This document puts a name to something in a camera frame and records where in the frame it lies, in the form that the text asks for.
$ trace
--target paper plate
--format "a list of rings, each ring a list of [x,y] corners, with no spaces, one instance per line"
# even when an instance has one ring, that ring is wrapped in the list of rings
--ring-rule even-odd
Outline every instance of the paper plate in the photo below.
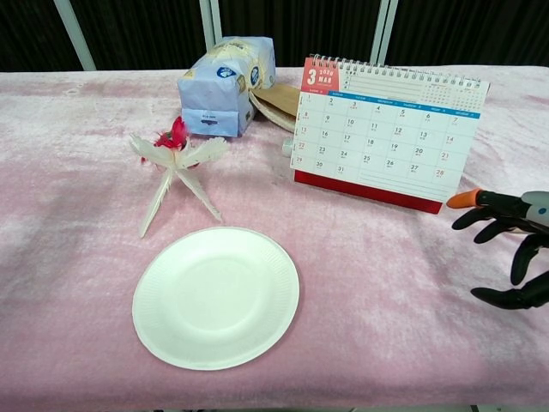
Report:
[[[299,279],[272,239],[238,227],[192,233],[168,246],[137,285],[137,335],[176,367],[216,370],[250,361],[292,322]]]

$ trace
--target label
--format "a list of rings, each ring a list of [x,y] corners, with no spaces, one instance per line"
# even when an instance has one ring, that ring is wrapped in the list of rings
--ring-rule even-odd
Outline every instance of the label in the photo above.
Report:
[[[221,66],[217,69],[217,76],[221,77],[222,79],[227,79],[227,77],[230,76],[236,76],[236,72],[226,66]]]
[[[254,68],[251,70],[251,73],[250,73],[251,85],[255,86],[258,79],[259,79],[259,68],[257,66],[254,66]]]

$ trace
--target black curtain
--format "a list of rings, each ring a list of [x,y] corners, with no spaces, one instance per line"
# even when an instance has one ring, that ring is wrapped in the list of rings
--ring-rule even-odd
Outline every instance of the black curtain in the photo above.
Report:
[[[198,0],[71,0],[98,70],[189,68],[206,52]]]
[[[549,65],[549,2],[400,0],[385,63]]]
[[[82,70],[52,0],[0,2],[1,71]]]
[[[370,59],[380,0],[220,0],[224,36],[273,38],[277,66],[310,53]]]

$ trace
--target desk calendar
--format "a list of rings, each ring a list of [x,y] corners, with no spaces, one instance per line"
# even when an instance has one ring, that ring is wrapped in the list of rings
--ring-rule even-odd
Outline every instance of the desk calendar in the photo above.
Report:
[[[488,82],[307,58],[295,180],[437,213],[457,190]]]

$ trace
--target pink fabric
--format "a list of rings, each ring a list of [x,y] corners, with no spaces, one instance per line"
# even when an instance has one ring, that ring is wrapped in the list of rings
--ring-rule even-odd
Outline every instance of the pink fabric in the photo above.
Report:
[[[460,189],[548,190],[549,69],[441,68],[492,83]],[[299,84],[301,69],[278,70]],[[290,330],[233,369],[152,356],[131,318],[151,260],[216,226],[177,182],[145,239],[160,181],[129,146],[179,111],[180,71],[0,75],[0,410],[120,410],[428,403],[549,403],[549,306],[505,312],[469,289],[510,287],[521,241],[475,245],[460,213],[429,215],[293,183],[289,133],[257,117],[196,169],[225,225],[293,257]],[[549,268],[543,251],[528,278]]]

